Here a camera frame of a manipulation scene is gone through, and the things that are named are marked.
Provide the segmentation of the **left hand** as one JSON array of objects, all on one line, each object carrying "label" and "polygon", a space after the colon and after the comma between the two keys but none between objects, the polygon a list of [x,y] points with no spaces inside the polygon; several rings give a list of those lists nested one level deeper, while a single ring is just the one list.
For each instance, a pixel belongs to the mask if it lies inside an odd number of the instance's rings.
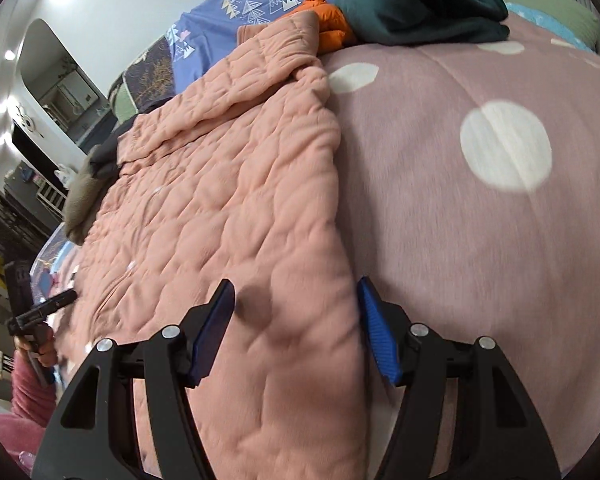
[{"label": "left hand", "polygon": [[42,337],[42,341],[35,345],[35,348],[31,346],[30,341],[27,341],[26,338],[18,336],[14,338],[15,348],[24,353],[31,352],[42,367],[51,368],[58,363],[58,354],[55,348],[55,333],[47,324],[40,325],[40,329],[43,330],[44,336]]}]

